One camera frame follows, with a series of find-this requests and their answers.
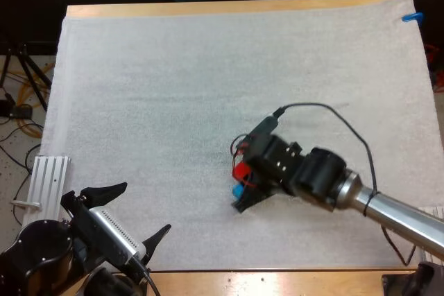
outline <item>wire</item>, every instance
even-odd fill
[[[405,260],[404,256],[401,254],[401,252],[399,251],[398,247],[395,245],[395,243],[392,241],[392,239],[390,238],[389,234],[387,233],[387,229],[385,227],[381,226],[381,230],[382,230],[382,233],[384,234],[384,237],[386,238],[388,244],[390,244],[390,246],[392,247],[393,251],[395,251],[396,255],[401,260],[402,265],[408,266],[410,264],[410,262],[411,262],[411,259],[413,258],[413,255],[415,254],[416,245],[414,245],[411,248],[409,257],[407,258],[407,260]]]
[[[148,270],[146,269],[146,267],[145,267],[145,266],[139,261],[139,259],[137,259],[137,258],[135,258],[135,257],[132,256],[132,257],[130,258],[130,260],[129,260],[128,263],[129,263],[130,265],[134,266],[134,268],[135,268],[137,271],[140,271],[140,272],[144,275],[146,281],[149,283],[149,285],[150,285],[151,288],[153,289],[154,295],[155,295],[155,296],[160,296],[159,290],[158,290],[157,287],[155,286],[155,283],[154,283],[153,279],[151,279],[149,271],[148,271]]]
[[[372,152],[370,151],[370,147],[368,146],[364,138],[361,137],[361,135],[350,125],[350,123],[348,123],[344,119],[344,117],[342,117],[335,109],[323,103],[292,103],[280,107],[279,109],[274,111],[273,115],[279,118],[285,112],[285,110],[289,109],[290,107],[324,107],[325,109],[331,111],[336,117],[338,117],[345,124],[345,126],[347,126],[348,129],[352,131],[352,133],[356,136],[356,138],[358,138],[358,140],[362,142],[362,144],[366,148],[368,163],[370,164],[370,173],[372,175],[373,192],[375,193],[377,192],[376,172],[375,172],[375,167],[373,166],[373,157],[372,157]]]
[[[5,148],[3,148],[2,146],[0,146],[0,149],[14,162],[16,163],[16,165],[21,166],[22,168],[25,168],[26,170],[28,170],[28,168],[25,167],[25,165],[23,165],[22,163],[18,162],[10,153],[8,153]]]
[[[336,117],[338,117],[352,133],[362,142],[364,147],[366,148],[367,157],[368,157],[368,163],[370,164],[370,174],[372,176],[372,184],[373,184],[373,191],[369,195],[366,206],[364,207],[363,215],[367,216],[367,208],[370,204],[370,201],[379,193],[377,190],[377,182],[376,182],[376,172],[375,172],[375,166],[373,164],[373,157],[372,153],[370,151],[370,147],[368,146],[367,142],[364,140],[364,138],[348,123],[333,107],[330,107],[329,105],[323,104],[323,103],[311,103],[311,102],[304,102],[304,103],[292,103],[288,105],[284,105],[283,107],[278,108],[276,111],[274,111],[273,116],[275,116],[277,119],[284,114],[284,112],[291,108],[291,107],[323,107],[330,112],[332,112]],[[410,251],[410,255],[407,258],[407,260],[404,259],[403,255],[399,251],[398,247],[395,245],[395,243],[391,240],[389,234],[387,233],[387,230],[385,227],[382,227],[382,233],[384,234],[385,239],[387,240],[388,244],[393,248],[393,251],[397,254],[398,258],[401,260],[402,264],[404,266],[408,266],[410,264],[410,261],[413,257],[413,254],[416,250],[416,245],[414,245]]]
[[[29,158],[29,155],[30,155],[30,153],[33,151],[33,150],[35,150],[36,148],[39,148],[41,145],[40,145],[40,143],[38,144],[38,145],[35,145],[34,147],[32,147],[30,150],[28,150],[28,152],[26,152],[26,155],[25,155],[25,167],[26,167],[26,169],[28,169],[28,172],[29,173],[31,173],[32,171],[33,171],[33,169],[32,168],[29,168],[28,167],[28,158]]]
[[[247,136],[248,136],[248,133],[242,133],[242,134],[239,134],[237,137],[235,137],[235,138],[233,139],[233,141],[231,141],[231,144],[230,144],[230,153],[231,153],[231,156],[235,156],[235,155],[236,155],[236,152],[238,151],[238,150],[233,151],[233,148],[236,147],[236,146],[234,145],[234,144],[236,143],[236,141],[239,140],[239,139],[242,138],[242,137],[247,137]]]
[[[21,189],[23,188],[23,185],[25,185],[25,183],[26,183],[26,181],[28,180],[28,178],[29,178],[30,175],[31,175],[30,173],[28,173],[28,175],[26,175],[25,179],[24,179],[23,182],[20,184],[19,189],[18,189],[17,192],[15,193],[15,195],[14,195],[14,199],[12,199],[12,200],[17,200],[17,197],[19,196],[19,193],[20,193]],[[15,220],[17,221],[17,223],[18,223],[19,225],[22,225],[22,223],[19,221],[19,219],[18,219],[17,216],[15,215],[15,205],[12,206],[12,214],[13,214]]]
[[[147,280],[147,282],[149,283],[149,285],[151,286],[151,289],[153,289],[154,295],[155,296],[160,296],[159,290],[157,289],[153,279],[151,279],[151,277],[148,274],[148,272],[144,272],[144,276],[145,276],[145,279]]]
[[[16,79],[16,78],[14,78],[14,77],[12,77],[11,75],[13,75],[13,76],[16,76],[16,77],[18,77],[18,78],[22,78],[22,79],[24,79],[25,81],[22,81],[22,80],[19,80],[19,79]],[[6,77],[8,78],[8,79],[10,79],[10,80],[14,80],[15,82],[18,82],[18,83],[21,83],[21,84],[23,84],[23,85],[29,85],[29,82],[27,82],[27,78],[23,78],[23,77],[21,77],[21,76],[18,76],[17,74],[13,74],[13,73],[7,73],[6,74]],[[42,92],[44,92],[44,93],[49,93],[49,88],[48,87],[46,87],[46,86],[43,86],[43,85],[41,85],[41,84],[39,84],[39,83],[35,83],[36,85],[37,85],[37,87],[39,87],[40,88],[40,90],[42,91]]]
[[[22,127],[24,126],[37,126],[40,129],[43,129],[43,126],[37,124],[37,123],[30,123],[30,124],[25,124],[23,126],[19,126],[18,128],[14,129],[10,134],[8,134],[6,137],[4,137],[3,139],[0,139],[0,142],[6,141],[8,140],[14,133],[16,133],[16,131],[20,131]]]

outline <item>electrical cable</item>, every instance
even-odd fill
[[[23,125],[23,126],[19,126],[18,128],[15,128],[10,134],[8,134],[6,137],[4,137],[3,139],[0,139],[0,142],[3,142],[3,141],[6,141],[6,140],[8,140],[14,133],[16,133],[16,131],[20,131],[21,130],[21,128],[22,127],[25,127],[25,126],[36,126],[36,127],[38,127],[38,128],[40,128],[40,129],[43,129],[43,126],[41,126],[40,124],[37,124],[37,123],[28,123],[28,124],[25,124],[25,125]]]
[[[17,200],[17,197],[19,196],[19,193],[21,191],[21,189],[23,188],[23,185],[25,185],[26,181],[28,180],[29,176],[31,176],[31,173],[28,173],[28,175],[26,175],[25,179],[23,180],[23,182],[20,184],[20,187],[18,188],[17,192],[14,195],[14,198],[12,200]],[[19,219],[17,218],[17,216],[15,215],[15,205],[12,206],[12,214],[15,218],[15,220],[17,221],[17,223],[19,225],[22,225],[22,223],[19,221]]]
[[[22,168],[25,168],[26,170],[28,170],[28,168],[25,167],[25,165],[23,165],[22,163],[18,162],[10,153],[8,153],[5,148],[3,148],[2,146],[0,146],[0,149],[14,162],[16,163],[16,165],[21,166]]]
[[[377,183],[376,183],[376,172],[375,172],[375,166],[373,164],[373,157],[372,153],[370,151],[370,147],[368,146],[367,142],[364,140],[364,138],[348,123],[333,107],[330,107],[329,105],[323,104],[323,103],[311,103],[311,102],[303,102],[303,103],[292,103],[288,105],[284,105],[283,107],[279,107],[276,111],[274,111],[273,116],[277,119],[284,114],[284,112],[291,108],[291,107],[323,107],[330,112],[332,112],[336,117],[338,117],[347,127],[348,129],[362,142],[364,145],[367,157],[368,157],[368,163],[370,164],[370,174],[372,177],[372,184],[373,184],[373,191],[371,195],[368,197],[368,201],[366,203],[366,206],[364,207],[363,215],[367,216],[367,208],[370,204],[370,201],[378,194],[377,190]],[[385,239],[387,240],[388,244],[393,248],[395,253],[397,254],[398,258],[401,260],[402,264],[404,266],[408,266],[410,264],[411,259],[413,258],[413,254],[416,250],[416,245],[414,245],[410,251],[410,255],[407,260],[404,259],[403,255],[399,251],[398,247],[395,245],[395,243],[391,240],[389,234],[387,233],[387,230],[385,227],[382,227],[382,233],[384,234]]]
[[[38,145],[35,145],[34,147],[32,147],[30,150],[28,150],[28,152],[26,152],[26,155],[25,155],[25,167],[26,167],[26,169],[28,169],[28,172],[29,173],[32,173],[32,171],[33,171],[33,169],[32,168],[29,168],[28,167],[28,158],[29,158],[29,155],[30,155],[30,153],[33,151],[33,150],[35,150],[36,148],[39,148],[41,145],[40,145],[40,143],[38,144]]]
[[[129,262],[130,265],[132,265],[137,271],[140,271],[143,275],[146,281],[151,286],[151,289],[153,289],[155,296],[160,296],[159,290],[157,289],[153,279],[150,277],[149,271],[146,269],[146,267],[135,257],[131,257]]]

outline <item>floor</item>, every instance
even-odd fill
[[[0,56],[0,67],[3,66],[4,56]],[[39,67],[44,67],[48,64],[54,63],[56,58],[54,56],[35,56],[34,61]],[[16,59],[12,59],[10,63],[10,70],[13,72],[23,71]],[[53,70],[48,71],[47,76],[52,78]],[[13,79],[17,79],[17,76],[9,75],[4,84],[5,90],[17,100],[17,94],[21,87],[21,83]],[[438,122],[441,130],[441,139],[444,138],[444,93],[435,94],[436,111],[438,114]],[[34,105],[38,102],[34,94],[26,101],[30,105]],[[33,120],[36,123],[44,125],[45,112],[41,106],[34,108]],[[21,131],[16,131],[10,138],[5,141],[1,141],[7,137],[11,131],[17,128],[15,121],[9,121],[3,125],[0,125],[0,146],[4,148],[9,154],[11,154],[19,162],[24,163],[26,152],[37,145],[40,139],[26,136]],[[29,158],[28,165],[32,167],[34,156],[38,154],[38,149],[34,150]],[[15,239],[17,233],[20,231],[20,225],[15,220],[12,214],[12,205],[10,201],[14,198],[20,184],[23,182],[27,175],[27,171],[22,167],[16,165],[10,160],[3,152],[0,151],[0,226],[2,232],[0,233],[0,252],[6,249]],[[29,180],[24,184],[23,188],[19,192],[18,200],[25,200],[28,193]],[[16,215],[18,220],[22,220],[23,210],[16,209]]]

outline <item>blue clip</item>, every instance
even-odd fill
[[[420,26],[422,24],[422,21],[424,19],[424,15],[421,12],[408,14],[402,17],[403,22],[408,22],[411,20],[416,20],[418,22],[418,25]]]
[[[244,192],[244,186],[241,183],[238,183],[233,187],[233,195],[236,197],[236,199],[239,200],[243,192]]]

